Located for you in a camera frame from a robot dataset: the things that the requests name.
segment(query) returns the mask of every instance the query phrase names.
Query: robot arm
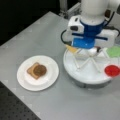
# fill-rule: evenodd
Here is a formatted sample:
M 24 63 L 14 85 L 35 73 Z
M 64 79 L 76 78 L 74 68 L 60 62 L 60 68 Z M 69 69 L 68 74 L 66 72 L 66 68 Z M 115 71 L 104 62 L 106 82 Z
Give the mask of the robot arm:
M 114 45 L 118 31 L 104 29 L 107 9 L 120 14 L 120 0 L 82 0 L 81 15 L 70 19 L 66 31 L 71 46 L 90 49 Z

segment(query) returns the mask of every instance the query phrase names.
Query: red object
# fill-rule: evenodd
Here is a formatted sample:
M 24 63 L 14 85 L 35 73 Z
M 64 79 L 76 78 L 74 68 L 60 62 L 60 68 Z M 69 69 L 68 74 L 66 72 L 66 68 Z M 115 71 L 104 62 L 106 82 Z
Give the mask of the red object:
M 105 73 L 110 77 L 115 77 L 120 74 L 120 69 L 116 65 L 109 65 L 105 68 Z

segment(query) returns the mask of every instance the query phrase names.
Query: cable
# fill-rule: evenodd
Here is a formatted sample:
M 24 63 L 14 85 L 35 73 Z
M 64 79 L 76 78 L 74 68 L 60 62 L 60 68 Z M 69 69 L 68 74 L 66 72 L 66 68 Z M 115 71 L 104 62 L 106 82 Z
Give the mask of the cable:
M 108 30 L 117 30 L 118 31 L 118 36 L 120 35 L 120 30 L 115 28 L 114 26 L 106 26 L 104 27 L 104 29 L 108 29 Z
M 66 42 L 66 41 L 63 40 L 63 34 L 64 34 L 65 32 L 66 32 L 66 30 L 64 30 L 64 31 L 61 33 L 61 41 L 62 41 L 64 44 L 67 44 L 67 45 L 70 45 L 70 46 L 71 46 L 71 43 L 72 43 L 71 41 L 67 41 L 67 42 Z
M 64 30 L 62 33 L 61 33 L 61 41 L 66 44 L 66 42 L 63 40 L 63 34 L 66 32 L 66 30 Z
M 117 29 L 117 28 L 114 28 L 114 30 L 117 30 L 118 31 L 118 36 L 120 36 L 120 30 Z
M 104 25 L 104 27 L 106 27 L 106 26 L 111 22 L 111 20 L 112 20 L 113 17 L 114 17 L 114 14 L 115 14 L 115 12 L 112 13 L 110 19 L 107 21 L 107 23 Z

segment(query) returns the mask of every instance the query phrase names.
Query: table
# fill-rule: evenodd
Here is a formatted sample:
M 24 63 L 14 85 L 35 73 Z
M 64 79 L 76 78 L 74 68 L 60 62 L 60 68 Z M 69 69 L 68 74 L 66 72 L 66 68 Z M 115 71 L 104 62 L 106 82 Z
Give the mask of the table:
M 42 120 L 119 120 L 120 77 L 106 87 L 87 90 L 73 84 L 63 66 L 65 47 L 60 40 L 68 21 L 49 12 L 0 47 L 0 80 Z M 35 55 L 52 57 L 60 74 L 50 88 L 31 92 L 22 88 L 16 73 Z

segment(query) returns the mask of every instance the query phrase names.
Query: table surface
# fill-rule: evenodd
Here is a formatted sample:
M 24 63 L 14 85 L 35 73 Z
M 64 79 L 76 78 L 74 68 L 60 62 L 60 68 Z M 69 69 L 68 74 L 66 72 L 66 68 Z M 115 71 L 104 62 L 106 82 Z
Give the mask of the table surface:
M 63 66 L 60 40 L 68 21 L 49 12 L 0 47 L 0 80 L 42 120 L 119 120 L 120 79 L 106 87 L 87 90 L 73 84 Z M 52 57 L 60 74 L 50 88 L 31 92 L 16 77 L 20 64 L 35 55 Z

